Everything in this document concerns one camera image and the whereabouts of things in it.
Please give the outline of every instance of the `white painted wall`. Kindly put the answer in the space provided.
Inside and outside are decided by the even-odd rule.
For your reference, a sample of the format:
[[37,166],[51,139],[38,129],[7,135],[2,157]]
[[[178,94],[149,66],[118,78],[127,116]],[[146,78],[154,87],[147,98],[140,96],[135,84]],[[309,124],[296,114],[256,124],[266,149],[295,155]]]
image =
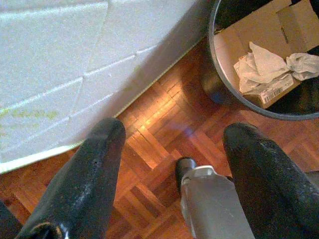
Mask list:
[[0,172],[120,112],[205,34],[211,5],[0,1]]

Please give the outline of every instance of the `wooden parquet floor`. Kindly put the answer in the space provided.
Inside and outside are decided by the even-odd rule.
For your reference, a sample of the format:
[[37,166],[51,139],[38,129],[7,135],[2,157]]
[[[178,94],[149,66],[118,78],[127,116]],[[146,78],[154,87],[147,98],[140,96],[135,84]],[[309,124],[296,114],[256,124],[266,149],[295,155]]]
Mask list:
[[[230,175],[224,128],[252,123],[275,140],[304,171],[319,170],[319,120],[280,121],[245,108],[214,104],[203,92],[205,41],[199,43],[119,119],[127,130],[110,239],[190,239],[179,208],[174,165],[181,156]],[[24,223],[71,150],[0,176],[0,199]]]

